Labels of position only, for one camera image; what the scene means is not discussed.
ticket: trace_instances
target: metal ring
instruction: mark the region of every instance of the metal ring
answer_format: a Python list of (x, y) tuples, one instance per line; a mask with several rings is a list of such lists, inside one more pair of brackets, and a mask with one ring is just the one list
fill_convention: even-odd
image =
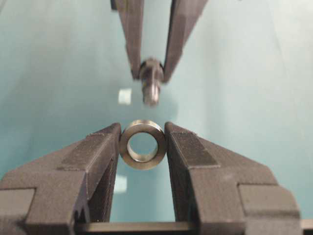
[[(129, 143), (130, 138), (137, 133), (148, 133), (157, 142), (155, 150), (149, 154), (138, 154), (134, 152)], [(158, 165), (166, 153), (166, 142), (164, 133), (156, 123), (149, 120), (133, 121), (123, 132), (120, 140), (120, 155), (129, 166), (148, 170)]]

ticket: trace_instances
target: teal background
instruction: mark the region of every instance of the teal background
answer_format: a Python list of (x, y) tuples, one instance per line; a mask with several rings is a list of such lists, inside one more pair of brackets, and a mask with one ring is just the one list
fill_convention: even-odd
[[(169, 12), (169, 0), (146, 1), (142, 59), (164, 59)], [(312, 22), (310, 0), (209, 1), (150, 109), (109, 0), (8, 0), (0, 14), (0, 177), (113, 122), (172, 121), (268, 165), (303, 218), (313, 217)], [(117, 100), (124, 88), (133, 90), (129, 106)], [(166, 160), (145, 172), (119, 161), (118, 174), (128, 185), (114, 195), (112, 221), (174, 220)]]

